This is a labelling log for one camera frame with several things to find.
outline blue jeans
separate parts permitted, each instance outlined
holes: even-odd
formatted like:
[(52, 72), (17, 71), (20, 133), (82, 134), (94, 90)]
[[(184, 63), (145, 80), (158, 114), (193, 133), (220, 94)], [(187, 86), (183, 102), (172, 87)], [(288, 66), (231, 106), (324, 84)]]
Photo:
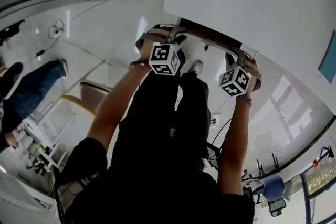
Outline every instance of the blue jeans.
[(13, 131), (41, 103), (55, 82), (65, 75), (60, 61), (51, 61), (21, 79), (8, 100), (3, 100), (1, 133)]

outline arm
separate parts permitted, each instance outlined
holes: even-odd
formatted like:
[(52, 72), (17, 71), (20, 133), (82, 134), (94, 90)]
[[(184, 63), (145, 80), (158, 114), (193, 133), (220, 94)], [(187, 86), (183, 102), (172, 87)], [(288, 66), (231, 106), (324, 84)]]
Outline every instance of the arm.
[[(148, 62), (152, 43), (143, 45), (140, 61)], [(151, 70), (150, 66), (135, 66), (122, 78), (102, 102), (87, 138), (100, 141), (106, 151), (127, 106), (141, 80)]]
[[(256, 78), (252, 77), (246, 92), (248, 98), (255, 83)], [(235, 111), (220, 155), (217, 183), (223, 194), (243, 195), (241, 171), (247, 152), (248, 121), (249, 105), (244, 98), (237, 97)]]

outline bracelet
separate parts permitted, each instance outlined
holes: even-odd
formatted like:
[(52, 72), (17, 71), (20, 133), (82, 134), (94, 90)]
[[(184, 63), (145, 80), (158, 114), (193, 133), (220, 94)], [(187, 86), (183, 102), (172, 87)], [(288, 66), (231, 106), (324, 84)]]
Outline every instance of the bracelet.
[(245, 99), (245, 101), (248, 103), (248, 106), (251, 107), (252, 106), (252, 99), (251, 98), (247, 98), (246, 95), (242, 94), (238, 97), (243, 97)]
[(139, 61), (131, 62), (130, 67), (134, 67), (134, 66), (149, 66), (149, 64), (146, 62), (139, 62)]

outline person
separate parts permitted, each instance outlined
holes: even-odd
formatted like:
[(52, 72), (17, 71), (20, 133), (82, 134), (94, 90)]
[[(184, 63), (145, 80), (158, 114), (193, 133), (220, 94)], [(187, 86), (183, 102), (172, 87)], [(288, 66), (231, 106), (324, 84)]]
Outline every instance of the person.
[[(35, 71), (22, 77), (18, 87), (7, 100), (2, 100), (3, 117), (1, 119), (0, 153), (12, 146), (18, 147), (13, 130), (27, 118), (41, 103), (50, 88), (59, 78), (67, 78), (68, 68), (65, 60), (50, 61)], [(0, 80), (1, 89), (8, 89), (10, 83)]]
[[(138, 62), (148, 62), (151, 48), (152, 42), (143, 43)], [(249, 104), (236, 98), (216, 182), (203, 172), (210, 125), (209, 89), (197, 77), (203, 64), (197, 61), (181, 76), (185, 57), (182, 50), (177, 54), (181, 65), (175, 76), (156, 75), (149, 66), (135, 65), (104, 99), (87, 137), (56, 178), (62, 223), (190, 220), (201, 218), (206, 209), (227, 223), (252, 223), (254, 202), (243, 196), (241, 181)], [(248, 62), (256, 70), (255, 62)], [(248, 97), (255, 83), (251, 78)], [(179, 85), (183, 97), (175, 111)], [(118, 125), (107, 169), (106, 153)]]

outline white table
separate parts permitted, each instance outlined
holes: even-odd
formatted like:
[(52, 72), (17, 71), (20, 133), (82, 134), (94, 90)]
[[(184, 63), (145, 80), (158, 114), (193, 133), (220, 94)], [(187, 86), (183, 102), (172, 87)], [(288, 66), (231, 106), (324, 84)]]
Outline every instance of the white table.
[(336, 29), (336, 0), (165, 0), (164, 9), (254, 48), (336, 114), (336, 79), (330, 84), (318, 71)]

